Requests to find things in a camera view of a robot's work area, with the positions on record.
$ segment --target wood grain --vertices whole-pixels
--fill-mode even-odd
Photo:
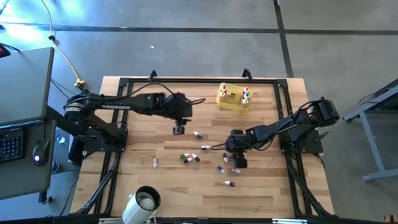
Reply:
[[[104,77],[101,92],[115,95],[119,78]],[[304,82],[300,78],[290,78],[288,84],[292,106],[296,110],[308,100]],[[135,83],[134,89],[142,85]],[[225,142],[232,129],[277,121],[272,85],[250,85],[254,90],[254,106],[247,113],[219,110],[215,100],[218,84],[168,83],[167,86],[185,93],[191,100],[205,97],[206,101],[193,107],[192,122],[186,125],[186,134],[181,136],[172,135],[172,120],[129,112],[129,138],[119,168],[112,216],[121,216],[128,195],[142,185],[151,185],[162,197],[157,211],[160,217],[292,217],[287,169],[277,138],[265,152],[249,151],[249,168],[241,169],[241,174],[230,171],[232,162],[223,162],[224,151],[200,149],[203,145]],[[141,93],[158,91],[164,89],[151,85]],[[112,111],[98,110],[97,115],[111,121]],[[203,139],[197,139],[194,131],[198,131]],[[179,158],[183,153],[195,153],[201,161],[184,164]],[[98,185],[103,157],[104,153],[95,152],[84,161],[71,212],[82,207]],[[158,158],[156,169],[152,166],[154,157]],[[319,158],[304,154],[303,163],[309,188],[325,209],[333,213],[325,171]],[[218,165],[227,170],[226,175],[216,170]],[[226,186],[226,180],[235,182],[236,186]],[[301,191],[298,192],[303,210]],[[103,207],[107,195],[104,195]]]

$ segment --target small vial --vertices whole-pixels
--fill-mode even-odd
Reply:
[[[183,160],[183,162],[186,164],[186,163],[191,162],[192,160],[193,160],[192,158],[186,158],[186,159]]]
[[[197,133],[196,131],[194,131],[193,133],[198,139],[201,139],[201,135],[199,133]]]
[[[232,181],[224,181],[224,183],[228,186],[235,187],[235,183]]]
[[[189,156],[189,153],[182,154],[182,155],[180,156],[180,159],[185,159],[185,158],[187,158],[188,156]]]
[[[244,108],[248,108],[249,107],[249,100],[248,99],[243,99],[241,102],[241,106]]]
[[[248,86],[246,86],[243,88],[242,94],[249,93],[249,92],[250,92],[250,88]]]
[[[243,99],[249,99],[249,97],[250,97],[250,94],[249,94],[249,93],[245,93],[245,94],[243,95]]]
[[[225,101],[225,92],[221,91],[218,95],[218,98],[220,99],[221,102]]]
[[[197,162],[199,162],[199,161],[200,161],[200,159],[199,159],[199,157],[198,157],[197,155],[195,155],[195,154],[192,154],[192,157],[193,157],[193,159],[194,159],[194,160],[196,160]]]
[[[157,158],[154,158],[154,168],[157,167]]]
[[[234,172],[235,174],[240,174],[241,173],[240,170],[234,169],[234,168],[231,169],[231,172]]]
[[[221,166],[218,166],[217,169],[220,173],[225,174],[225,170]]]
[[[221,87],[221,91],[224,92],[224,93],[226,93],[226,85],[223,85],[223,86]]]
[[[226,163],[228,163],[228,156],[226,155],[226,153],[223,153],[223,159]]]

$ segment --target gray metal stand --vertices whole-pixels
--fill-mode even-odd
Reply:
[[[363,175],[363,180],[373,180],[373,179],[380,179],[380,178],[385,178],[385,177],[392,177],[398,175],[398,169],[390,169],[386,170],[384,168],[384,164],[381,160],[379,150],[377,148],[376,142],[374,140],[375,136],[372,133],[372,130],[369,126],[368,123],[368,115],[367,113],[370,112],[371,110],[374,110],[378,108],[383,101],[388,101],[388,99],[392,96],[395,96],[398,94],[398,86],[395,86],[394,88],[390,89],[389,91],[379,95],[377,98],[373,99],[369,103],[365,103],[362,105],[360,108],[357,110],[353,111],[349,115],[345,116],[343,119],[347,122],[350,123],[353,119],[355,118],[361,118],[363,128],[366,133],[366,137],[368,138],[370,147],[372,149],[373,157],[374,160],[376,161],[377,168],[379,171],[368,174],[368,175]]]

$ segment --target cable connector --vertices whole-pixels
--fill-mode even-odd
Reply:
[[[75,83],[75,87],[83,87],[85,85],[85,81],[84,80],[81,80],[81,79],[77,79],[76,80],[76,83]]]

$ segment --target computer mouse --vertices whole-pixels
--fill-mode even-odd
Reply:
[[[40,139],[33,147],[32,159],[37,166],[43,166],[49,160],[50,140]]]

